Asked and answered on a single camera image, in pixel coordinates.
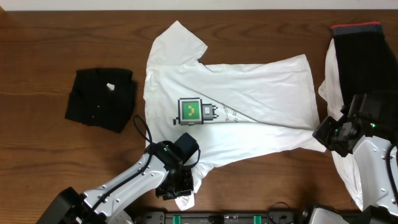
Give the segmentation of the white robot-print t-shirt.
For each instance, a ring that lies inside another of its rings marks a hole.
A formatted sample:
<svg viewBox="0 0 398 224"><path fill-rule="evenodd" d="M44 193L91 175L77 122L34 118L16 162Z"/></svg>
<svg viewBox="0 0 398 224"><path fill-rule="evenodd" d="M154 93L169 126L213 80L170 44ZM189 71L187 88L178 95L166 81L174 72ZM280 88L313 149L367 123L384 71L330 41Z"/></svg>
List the white robot-print t-shirt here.
<svg viewBox="0 0 398 224"><path fill-rule="evenodd" d="M197 140L195 190L215 167L297 148L324 152L305 55L266 64L204 65L206 44L174 22L153 42L146 66L146 121L155 142Z"/></svg>

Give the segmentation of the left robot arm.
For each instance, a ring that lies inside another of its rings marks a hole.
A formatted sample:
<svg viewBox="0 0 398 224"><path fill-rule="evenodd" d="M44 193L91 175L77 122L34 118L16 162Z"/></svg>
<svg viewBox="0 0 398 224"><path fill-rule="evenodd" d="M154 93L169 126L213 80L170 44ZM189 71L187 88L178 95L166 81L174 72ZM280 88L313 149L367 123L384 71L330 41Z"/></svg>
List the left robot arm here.
<svg viewBox="0 0 398 224"><path fill-rule="evenodd" d="M69 187L60 192L39 218L39 223L134 223L126 211L141 195L155 190L171 200L193 191L193 165L187 161L200 148L196 141L150 143L144 155L109 182L79 194Z"/></svg>

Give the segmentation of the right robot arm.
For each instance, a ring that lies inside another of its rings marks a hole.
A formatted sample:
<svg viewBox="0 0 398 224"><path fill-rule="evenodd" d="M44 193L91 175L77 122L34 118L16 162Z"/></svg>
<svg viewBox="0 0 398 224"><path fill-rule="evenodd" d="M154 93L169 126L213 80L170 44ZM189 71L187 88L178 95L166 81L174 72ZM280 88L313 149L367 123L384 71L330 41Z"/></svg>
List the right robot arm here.
<svg viewBox="0 0 398 224"><path fill-rule="evenodd" d="M339 213L307 207L299 223L397 223L397 99L395 93L354 95L342 117L327 117L313 137L328 150L353 155L359 169L364 210Z"/></svg>

